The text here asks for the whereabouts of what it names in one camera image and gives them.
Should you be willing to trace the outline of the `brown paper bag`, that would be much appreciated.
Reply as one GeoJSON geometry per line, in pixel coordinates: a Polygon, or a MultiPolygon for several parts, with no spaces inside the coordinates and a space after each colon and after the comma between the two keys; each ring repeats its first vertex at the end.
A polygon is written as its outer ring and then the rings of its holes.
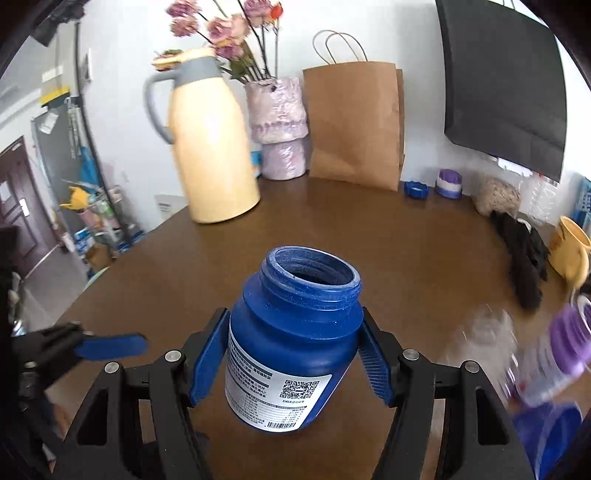
{"type": "Polygon", "coordinates": [[[405,160],[403,70],[371,61],[353,35],[338,36],[356,59],[304,70],[304,97],[311,133],[310,175],[397,191],[405,160]]]}

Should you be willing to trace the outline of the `small blue labelled bottle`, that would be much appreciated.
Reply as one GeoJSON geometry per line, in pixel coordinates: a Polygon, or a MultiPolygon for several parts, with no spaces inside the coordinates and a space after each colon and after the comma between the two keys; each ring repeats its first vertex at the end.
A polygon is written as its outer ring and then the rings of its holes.
{"type": "Polygon", "coordinates": [[[307,427],[358,351],[361,276],[345,260],[303,246],[270,250],[229,317],[224,393],[261,431],[307,427]]]}

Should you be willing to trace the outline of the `clear ribbed plastic cup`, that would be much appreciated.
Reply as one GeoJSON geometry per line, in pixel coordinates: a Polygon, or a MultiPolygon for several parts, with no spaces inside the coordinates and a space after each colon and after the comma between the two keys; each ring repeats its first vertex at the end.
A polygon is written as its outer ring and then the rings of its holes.
{"type": "Polygon", "coordinates": [[[512,317],[485,304],[452,334],[439,362],[460,366],[473,360],[486,372],[504,371],[517,351],[512,317]]]}

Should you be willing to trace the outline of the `purple white lid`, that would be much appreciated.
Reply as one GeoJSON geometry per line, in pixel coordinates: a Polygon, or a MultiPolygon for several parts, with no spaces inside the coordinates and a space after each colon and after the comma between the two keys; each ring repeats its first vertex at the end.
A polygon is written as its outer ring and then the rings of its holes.
{"type": "Polygon", "coordinates": [[[436,179],[435,190],[445,198],[460,199],[463,192],[462,175],[453,169],[441,169],[436,179]]]}

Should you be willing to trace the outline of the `cardboard box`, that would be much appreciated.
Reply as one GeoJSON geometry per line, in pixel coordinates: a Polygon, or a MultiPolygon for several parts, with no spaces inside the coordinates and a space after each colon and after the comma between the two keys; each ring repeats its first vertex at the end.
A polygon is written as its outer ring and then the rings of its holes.
{"type": "Polygon", "coordinates": [[[110,248],[100,243],[95,243],[87,250],[85,260],[94,273],[108,268],[113,263],[110,248]]]}

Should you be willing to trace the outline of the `wide blue jar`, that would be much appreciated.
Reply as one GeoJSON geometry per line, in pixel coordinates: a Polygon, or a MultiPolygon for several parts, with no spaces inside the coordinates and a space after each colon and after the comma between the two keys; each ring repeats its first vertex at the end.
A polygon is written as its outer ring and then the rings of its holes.
{"type": "Polygon", "coordinates": [[[583,416],[577,403],[546,402],[513,416],[536,479],[545,479],[575,439],[583,416]]]}

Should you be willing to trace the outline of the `jar of grains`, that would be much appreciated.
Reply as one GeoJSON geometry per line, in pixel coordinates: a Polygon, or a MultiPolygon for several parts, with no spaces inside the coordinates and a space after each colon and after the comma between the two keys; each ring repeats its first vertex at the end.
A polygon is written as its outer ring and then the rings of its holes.
{"type": "Polygon", "coordinates": [[[477,212],[486,217],[494,211],[515,216],[521,204],[520,188],[500,178],[484,176],[473,203],[477,212]]]}

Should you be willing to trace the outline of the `blue bottle cap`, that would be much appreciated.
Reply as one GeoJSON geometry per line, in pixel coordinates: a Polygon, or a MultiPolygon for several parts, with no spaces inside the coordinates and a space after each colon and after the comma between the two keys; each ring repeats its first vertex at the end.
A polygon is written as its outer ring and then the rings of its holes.
{"type": "Polygon", "coordinates": [[[430,187],[419,181],[407,181],[404,183],[404,193],[408,198],[426,200],[430,193],[430,187]]]}

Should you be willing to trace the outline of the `white leaning board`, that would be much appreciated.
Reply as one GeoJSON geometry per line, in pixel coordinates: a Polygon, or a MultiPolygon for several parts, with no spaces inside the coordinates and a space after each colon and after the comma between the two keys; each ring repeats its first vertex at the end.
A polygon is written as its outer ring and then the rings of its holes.
{"type": "Polygon", "coordinates": [[[157,194],[154,199],[163,221],[166,221],[187,206],[186,199],[179,195],[157,194]]]}

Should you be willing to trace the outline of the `yellow thermos jug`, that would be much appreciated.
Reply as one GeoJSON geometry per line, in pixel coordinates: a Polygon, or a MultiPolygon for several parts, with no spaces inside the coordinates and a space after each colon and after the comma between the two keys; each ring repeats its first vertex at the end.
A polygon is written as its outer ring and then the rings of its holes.
{"type": "Polygon", "coordinates": [[[161,55],[144,83],[156,133],[171,146],[190,217],[214,224],[260,201],[249,135],[235,95],[211,47],[161,55]]]}

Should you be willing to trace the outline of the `purple labelled bottle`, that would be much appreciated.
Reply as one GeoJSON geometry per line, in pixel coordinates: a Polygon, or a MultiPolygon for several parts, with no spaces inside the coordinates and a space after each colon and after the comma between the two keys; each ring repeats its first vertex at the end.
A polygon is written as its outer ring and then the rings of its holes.
{"type": "Polygon", "coordinates": [[[577,381],[590,365],[590,299],[574,295],[535,341],[511,355],[503,399],[535,408],[577,381]]]}

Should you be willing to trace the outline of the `dried pink flowers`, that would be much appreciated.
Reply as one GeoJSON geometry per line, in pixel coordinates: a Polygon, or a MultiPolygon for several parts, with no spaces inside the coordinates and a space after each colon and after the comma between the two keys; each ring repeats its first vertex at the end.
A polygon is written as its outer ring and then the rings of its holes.
{"type": "Polygon", "coordinates": [[[276,79],[279,61],[269,64],[266,35],[280,33],[279,1],[240,1],[240,11],[208,19],[195,1],[173,1],[166,9],[176,38],[200,36],[221,61],[221,71],[242,84],[276,79]]]}

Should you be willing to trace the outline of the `clear plastic water bottle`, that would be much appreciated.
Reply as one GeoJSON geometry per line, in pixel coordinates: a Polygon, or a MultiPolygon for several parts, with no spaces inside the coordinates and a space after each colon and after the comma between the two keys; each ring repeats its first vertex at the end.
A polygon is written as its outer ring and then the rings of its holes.
{"type": "Polygon", "coordinates": [[[553,225],[558,193],[558,182],[534,172],[526,182],[521,212],[536,225],[553,225]]]}

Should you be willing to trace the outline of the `black gloves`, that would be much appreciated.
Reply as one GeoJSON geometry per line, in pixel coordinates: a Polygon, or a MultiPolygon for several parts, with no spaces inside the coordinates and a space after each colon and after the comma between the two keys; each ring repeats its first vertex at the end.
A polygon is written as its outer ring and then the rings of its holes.
{"type": "Polygon", "coordinates": [[[549,250],[541,235],[507,212],[494,210],[490,220],[511,257],[509,273],[519,304],[525,310],[538,309],[543,299],[541,283],[548,281],[549,250]]]}

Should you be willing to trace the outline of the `black paper bag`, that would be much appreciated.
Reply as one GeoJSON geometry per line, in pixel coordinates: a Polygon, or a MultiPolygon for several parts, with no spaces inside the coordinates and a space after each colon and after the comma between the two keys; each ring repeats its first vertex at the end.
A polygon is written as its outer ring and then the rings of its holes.
{"type": "Polygon", "coordinates": [[[552,32],[492,1],[439,1],[446,136],[553,181],[562,175],[566,86],[552,32]]]}

